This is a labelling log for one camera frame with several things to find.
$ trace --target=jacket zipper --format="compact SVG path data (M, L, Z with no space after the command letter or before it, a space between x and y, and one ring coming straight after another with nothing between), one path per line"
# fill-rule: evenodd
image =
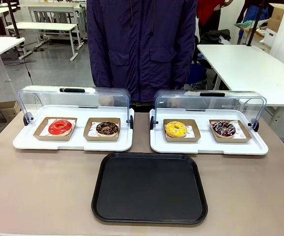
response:
M141 37L142 37L142 21L143 21L143 1L138 0L141 4L141 17L140 17L140 22L139 22L139 35L138 35L138 44L137 44L137 63L138 63L138 92L139 92L139 101L141 101L141 74L140 74L140 58L141 58Z

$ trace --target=white bench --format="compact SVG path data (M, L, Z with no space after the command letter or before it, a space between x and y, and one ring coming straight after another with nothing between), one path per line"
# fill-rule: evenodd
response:
M73 46L73 39L71 32L73 29L76 28L76 24L62 24L62 23L43 23L43 22L18 22L16 23L16 26L19 30L58 30L58 31L68 31L70 36L70 42L71 42L71 48L73 56L70 58L70 61L73 61L74 58L78 55L78 53L75 53L74 46ZM5 27L7 30L13 30L13 25L9 25ZM79 46L77 47L77 50L83 45L80 41L80 35L79 31L77 30L77 36L78 36L78 43ZM37 35L37 43L40 45L38 35Z

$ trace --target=drawstring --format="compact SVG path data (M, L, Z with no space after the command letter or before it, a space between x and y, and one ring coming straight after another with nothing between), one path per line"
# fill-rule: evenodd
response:
M151 35L154 34L154 19L155 19L155 0L153 0L153 20L152 20L152 31L151 31Z
M131 26L132 26L133 24L132 0L130 0L130 7L131 7Z

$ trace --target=cable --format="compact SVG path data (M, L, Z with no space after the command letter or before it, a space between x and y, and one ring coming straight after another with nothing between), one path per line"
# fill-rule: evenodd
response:
M32 77L31 77L30 72L29 72L29 70L28 70L28 66L26 65L26 61L25 61L25 54L24 54L24 50L23 50L24 46L22 46L22 45L21 45L21 46L20 46L20 48L21 48L22 53L23 53L23 61L24 61L24 65L25 65L25 67L26 67L26 70L28 71L29 79L30 79L30 81L31 81L32 85L34 85L34 84L33 84Z
M22 65L24 63L33 63L33 62L36 62L36 60L28 60L26 62L23 62L23 61L21 61L21 62L11 62L11 63L4 63L4 64L7 65L7 66L16 66L16 65Z
M32 42L32 43L28 43L28 44L24 44L24 46L28 46L28 45L31 45L31 44L33 44L33 43L37 43L37 41Z

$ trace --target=sprinkled chocolate donut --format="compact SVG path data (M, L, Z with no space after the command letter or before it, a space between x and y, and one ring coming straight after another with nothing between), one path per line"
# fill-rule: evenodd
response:
M99 136L113 137L119 131L119 127L112 122L102 122L96 126L96 132Z
M212 128L218 135L224 137L232 137L236 133L235 126L224 120L215 122Z

